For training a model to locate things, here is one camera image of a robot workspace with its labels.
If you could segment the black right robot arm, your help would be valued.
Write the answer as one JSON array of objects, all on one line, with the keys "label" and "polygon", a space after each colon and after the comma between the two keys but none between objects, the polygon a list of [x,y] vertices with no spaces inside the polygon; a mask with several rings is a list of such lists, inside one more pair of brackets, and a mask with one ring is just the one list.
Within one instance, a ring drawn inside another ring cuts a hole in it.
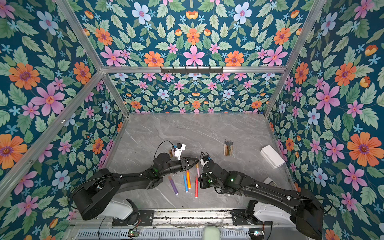
[{"label": "black right robot arm", "polygon": [[309,190],[285,190],[257,181],[238,171],[226,171],[205,156],[200,164],[203,173],[198,181],[202,189],[214,188],[218,194],[239,195],[273,205],[290,214],[290,220],[303,235],[322,239],[325,209]]}]

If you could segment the white rectangular box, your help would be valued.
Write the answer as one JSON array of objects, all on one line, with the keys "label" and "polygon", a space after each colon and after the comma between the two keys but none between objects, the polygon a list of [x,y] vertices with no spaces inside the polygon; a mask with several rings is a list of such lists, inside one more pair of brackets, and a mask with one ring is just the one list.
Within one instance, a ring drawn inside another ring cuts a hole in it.
[{"label": "white rectangular box", "polygon": [[282,166],[285,163],[284,159],[271,145],[263,147],[261,150],[261,155],[274,169]]}]

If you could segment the blue highlighter pen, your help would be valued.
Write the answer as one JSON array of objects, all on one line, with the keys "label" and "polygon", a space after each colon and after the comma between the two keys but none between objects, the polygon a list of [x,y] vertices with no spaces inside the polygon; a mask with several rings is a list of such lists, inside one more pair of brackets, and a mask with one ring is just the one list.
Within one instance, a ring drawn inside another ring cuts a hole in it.
[{"label": "blue highlighter pen", "polygon": [[186,174],[183,174],[183,179],[184,179],[184,185],[185,185],[185,191],[186,193],[189,192],[189,185],[188,185],[188,180]]}]

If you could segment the pale green rounded object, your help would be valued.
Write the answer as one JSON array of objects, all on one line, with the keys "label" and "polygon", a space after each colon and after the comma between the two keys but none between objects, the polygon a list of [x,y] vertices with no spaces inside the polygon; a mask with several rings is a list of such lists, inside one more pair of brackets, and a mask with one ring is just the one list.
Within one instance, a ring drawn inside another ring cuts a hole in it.
[{"label": "pale green rounded object", "polygon": [[221,240],[221,231],[218,227],[206,226],[203,229],[202,240]]}]

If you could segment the black hook rail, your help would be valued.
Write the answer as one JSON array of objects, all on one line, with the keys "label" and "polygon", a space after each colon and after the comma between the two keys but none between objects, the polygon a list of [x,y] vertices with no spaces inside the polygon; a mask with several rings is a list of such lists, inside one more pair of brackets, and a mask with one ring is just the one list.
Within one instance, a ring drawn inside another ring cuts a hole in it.
[{"label": "black hook rail", "polygon": [[162,74],[221,74],[223,67],[160,67]]}]

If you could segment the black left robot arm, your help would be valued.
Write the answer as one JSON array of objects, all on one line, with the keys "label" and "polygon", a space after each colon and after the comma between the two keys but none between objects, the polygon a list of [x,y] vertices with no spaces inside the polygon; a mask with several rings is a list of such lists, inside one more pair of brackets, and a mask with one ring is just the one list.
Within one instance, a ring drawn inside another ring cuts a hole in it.
[{"label": "black left robot arm", "polygon": [[173,161],[168,153],[159,154],[148,169],[133,174],[112,173],[108,169],[99,170],[94,177],[78,185],[70,193],[70,199],[79,210],[82,219],[87,221],[100,215],[126,219],[131,215],[133,205],[113,204],[115,195],[133,190],[150,190],[163,182],[163,177],[192,169],[200,160],[184,157]]}]

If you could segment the orange highlighter pen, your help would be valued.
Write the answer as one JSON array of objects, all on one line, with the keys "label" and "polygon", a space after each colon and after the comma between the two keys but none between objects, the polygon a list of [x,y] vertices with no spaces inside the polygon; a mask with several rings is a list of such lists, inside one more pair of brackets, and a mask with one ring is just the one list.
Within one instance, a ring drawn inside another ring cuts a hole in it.
[{"label": "orange highlighter pen", "polygon": [[192,185],[191,185],[191,178],[190,178],[190,172],[187,171],[186,175],[187,175],[187,186],[188,186],[188,189],[190,190],[190,189],[192,188]]}]

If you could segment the purple highlighter pen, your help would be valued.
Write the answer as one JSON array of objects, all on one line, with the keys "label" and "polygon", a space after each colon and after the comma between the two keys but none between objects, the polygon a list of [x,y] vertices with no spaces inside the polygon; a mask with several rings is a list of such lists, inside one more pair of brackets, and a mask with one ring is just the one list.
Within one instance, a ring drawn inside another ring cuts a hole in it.
[{"label": "purple highlighter pen", "polygon": [[170,184],[171,184],[171,186],[173,188],[173,191],[174,191],[175,195],[177,196],[179,194],[179,191],[178,191],[178,189],[176,187],[176,184],[175,184],[174,180],[172,179],[171,176],[168,176],[168,179],[170,181]]}]

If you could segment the white remote control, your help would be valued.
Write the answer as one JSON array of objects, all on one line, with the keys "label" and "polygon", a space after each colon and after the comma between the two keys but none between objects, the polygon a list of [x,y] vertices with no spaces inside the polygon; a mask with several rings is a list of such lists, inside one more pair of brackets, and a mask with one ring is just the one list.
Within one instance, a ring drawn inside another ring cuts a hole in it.
[{"label": "white remote control", "polygon": [[264,184],[267,184],[269,186],[272,186],[272,187],[276,187],[276,188],[280,188],[279,185],[277,185],[271,178],[267,177],[264,181],[263,181]]}]

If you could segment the red highlighter pen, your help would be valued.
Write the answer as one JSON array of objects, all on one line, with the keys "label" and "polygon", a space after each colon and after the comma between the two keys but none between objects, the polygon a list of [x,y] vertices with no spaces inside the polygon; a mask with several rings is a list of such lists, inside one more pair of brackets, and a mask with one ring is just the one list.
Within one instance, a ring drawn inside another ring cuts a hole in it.
[{"label": "red highlighter pen", "polygon": [[195,199],[199,197],[199,181],[198,177],[195,178]]}]

